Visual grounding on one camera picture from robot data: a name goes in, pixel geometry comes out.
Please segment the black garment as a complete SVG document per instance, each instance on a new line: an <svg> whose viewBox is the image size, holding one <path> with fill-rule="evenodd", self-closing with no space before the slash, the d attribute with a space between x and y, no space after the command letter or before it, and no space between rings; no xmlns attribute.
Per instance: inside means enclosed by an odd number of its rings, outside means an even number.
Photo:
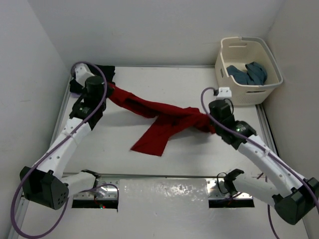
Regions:
<svg viewBox="0 0 319 239"><path fill-rule="evenodd" d="M115 66L96 65L99 69L92 65L80 63L75 66L72 71L72 79L70 81L70 93L81 95L85 87L85 82L89 77L105 76L108 83L115 84L113 77L115 76Z"/></svg>

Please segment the red garment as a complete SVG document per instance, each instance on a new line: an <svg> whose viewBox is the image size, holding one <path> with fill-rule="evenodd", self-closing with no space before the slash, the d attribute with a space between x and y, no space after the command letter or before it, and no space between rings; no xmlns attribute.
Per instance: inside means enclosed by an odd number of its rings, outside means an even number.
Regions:
<svg viewBox="0 0 319 239"><path fill-rule="evenodd" d="M193 127L204 133L215 133L210 118L198 108L147 101L111 83L108 88L113 90L108 98L117 106L147 119L156 119L131 147L132 151L162 156L169 139L185 129Z"/></svg>

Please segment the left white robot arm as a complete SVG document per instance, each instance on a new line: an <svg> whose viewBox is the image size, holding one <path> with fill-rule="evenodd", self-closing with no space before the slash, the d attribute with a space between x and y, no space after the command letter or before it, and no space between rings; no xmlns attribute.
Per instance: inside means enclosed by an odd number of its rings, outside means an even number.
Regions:
<svg viewBox="0 0 319 239"><path fill-rule="evenodd" d="M64 169L76 148L103 117L106 99L112 93L102 69L88 62L74 64L71 86L80 90L66 124L43 157L20 172L24 197L60 209L69 197L93 189L98 174L90 170L65 177Z"/></svg>

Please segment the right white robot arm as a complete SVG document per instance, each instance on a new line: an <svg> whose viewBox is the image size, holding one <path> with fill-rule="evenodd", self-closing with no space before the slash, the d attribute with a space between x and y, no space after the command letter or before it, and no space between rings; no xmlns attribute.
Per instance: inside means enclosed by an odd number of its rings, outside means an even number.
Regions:
<svg viewBox="0 0 319 239"><path fill-rule="evenodd" d="M213 89L215 100L204 111L215 132L228 145L246 156L269 182L250 178L241 169L226 173L220 192L234 195L248 193L273 207L278 216L290 225L297 224L313 208L319 207L319 181L306 178L277 156L245 121L236 120L228 87Z"/></svg>

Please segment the teal shirt in basket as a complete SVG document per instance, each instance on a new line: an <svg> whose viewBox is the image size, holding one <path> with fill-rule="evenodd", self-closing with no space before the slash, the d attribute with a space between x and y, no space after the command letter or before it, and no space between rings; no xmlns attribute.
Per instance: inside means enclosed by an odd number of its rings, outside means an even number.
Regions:
<svg viewBox="0 0 319 239"><path fill-rule="evenodd" d="M235 66L228 66L227 73L233 76L236 83L240 85L263 86L268 78L266 69L257 62L245 65L246 71L241 71Z"/></svg>

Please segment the beige laundry basket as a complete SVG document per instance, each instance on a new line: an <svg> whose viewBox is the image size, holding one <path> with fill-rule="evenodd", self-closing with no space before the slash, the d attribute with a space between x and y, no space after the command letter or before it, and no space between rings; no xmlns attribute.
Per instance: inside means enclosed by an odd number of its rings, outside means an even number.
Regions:
<svg viewBox="0 0 319 239"><path fill-rule="evenodd" d="M220 42L215 62L219 87L229 87L236 106L261 104L284 79L265 41L228 37Z"/></svg>

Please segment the white front cover board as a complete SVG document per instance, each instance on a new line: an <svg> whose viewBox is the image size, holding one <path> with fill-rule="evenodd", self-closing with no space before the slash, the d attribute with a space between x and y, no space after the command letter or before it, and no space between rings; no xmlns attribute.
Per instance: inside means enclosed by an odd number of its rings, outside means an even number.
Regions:
<svg viewBox="0 0 319 239"><path fill-rule="evenodd" d="M24 201L19 228L46 239L305 239L303 223L291 226L254 200L252 208L210 208L199 179L120 181L117 209L68 206L58 211Z"/></svg>

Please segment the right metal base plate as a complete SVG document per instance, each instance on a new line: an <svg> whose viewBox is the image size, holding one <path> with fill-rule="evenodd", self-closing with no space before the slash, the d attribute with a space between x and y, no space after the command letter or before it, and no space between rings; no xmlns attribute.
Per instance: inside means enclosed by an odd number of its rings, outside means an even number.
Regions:
<svg viewBox="0 0 319 239"><path fill-rule="evenodd" d="M237 192L233 195L227 192L224 187L223 177L207 178L206 187L210 200L252 200L253 197L247 193Z"/></svg>

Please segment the metal base plate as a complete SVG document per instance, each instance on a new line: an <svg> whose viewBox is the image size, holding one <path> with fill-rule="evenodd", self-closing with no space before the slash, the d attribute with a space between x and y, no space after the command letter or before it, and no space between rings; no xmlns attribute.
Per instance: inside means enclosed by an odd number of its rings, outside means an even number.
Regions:
<svg viewBox="0 0 319 239"><path fill-rule="evenodd" d="M92 191L80 192L73 196L74 200L118 200L120 179L118 177L101 177L96 185L98 189Z"/></svg>
<svg viewBox="0 0 319 239"><path fill-rule="evenodd" d="M210 200L252 200L253 197L247 193L237 192L233 195L227 192L224 187L223 177L207 178L206 187Z"/></svg>

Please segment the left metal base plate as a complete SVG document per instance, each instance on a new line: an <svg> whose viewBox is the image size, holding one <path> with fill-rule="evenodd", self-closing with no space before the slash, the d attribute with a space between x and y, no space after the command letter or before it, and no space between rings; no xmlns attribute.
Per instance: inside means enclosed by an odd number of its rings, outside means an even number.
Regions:
<svg viewBox="0 0 319 239"><path fill-rule="evenodd" d="M118 200L120 179L118 177L101 177L96 185L98 189L92 191L80 192L73 196L74 200Z"/></svg>

